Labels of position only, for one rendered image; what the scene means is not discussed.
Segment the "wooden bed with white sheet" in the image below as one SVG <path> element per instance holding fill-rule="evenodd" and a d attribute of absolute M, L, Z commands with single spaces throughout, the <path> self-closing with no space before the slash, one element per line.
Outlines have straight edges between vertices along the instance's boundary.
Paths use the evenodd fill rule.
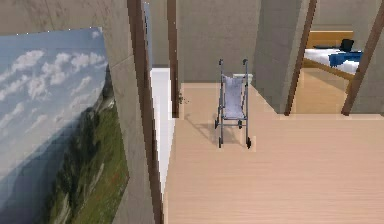
<path fill-rule="evenodd" d="M 346 61 L 337 67 L 331 67 L 328 56 L 341 53 L 339 49 L 343 39 L 352 39 L 352 31 L 310 31 L 306 44 L 303 68 L 317 68 L 348 81 L 354 78 L 359 62 Z"/>

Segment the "landscape wall picture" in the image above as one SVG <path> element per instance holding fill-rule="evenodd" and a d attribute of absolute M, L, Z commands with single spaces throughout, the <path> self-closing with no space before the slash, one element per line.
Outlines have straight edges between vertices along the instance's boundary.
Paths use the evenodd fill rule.
<path fill-rule="evenodd" d="M 112 224 L 127 178 L 102 28 L 0 37 L 0 224 Z"/>

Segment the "blue cloth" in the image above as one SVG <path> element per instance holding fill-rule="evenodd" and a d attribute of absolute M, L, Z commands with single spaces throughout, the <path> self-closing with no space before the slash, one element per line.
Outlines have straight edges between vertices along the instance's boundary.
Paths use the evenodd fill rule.
<path fill-rule="evenodd" d="M 361 57 L 361 51 L 353 51 L 330 54 L 328 56 L 328 59 L 331 67 L 337 67 L 339 65 L 342 65 L 346 61 L 359 62 L 361 60 Z"/>

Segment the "grey folding stroller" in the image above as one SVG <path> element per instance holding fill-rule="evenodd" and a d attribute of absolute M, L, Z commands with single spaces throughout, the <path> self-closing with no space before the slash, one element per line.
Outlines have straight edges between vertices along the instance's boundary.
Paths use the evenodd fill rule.
<path fill-rule="evenodd" d="M 241 129 L 245 127 L 245 144 L 251 148 L 252 141 L 249 137 L 249 73 L 248 60 L 243 59 L 245 73 L 238 77 L 229 77 L 223 72 L 224 60 L 219 60 L 220 66 L 220 95 L 218 101 L 217 117 L 214 121 L 214 128 L 220 128 L 218 146 L 223 144 L 223 129 L 226 126 L 225 120 L 236 121 L 236 126 Z"/>

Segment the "black purse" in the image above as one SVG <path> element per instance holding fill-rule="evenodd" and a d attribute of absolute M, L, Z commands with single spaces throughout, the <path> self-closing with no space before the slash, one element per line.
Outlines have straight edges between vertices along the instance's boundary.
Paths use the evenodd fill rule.
<path fill-rule="evenodd" d="M 339 49 L 344 52 L 350 52 L 354 44 L 353 39 L 343 39 L 340 43 Z"/>

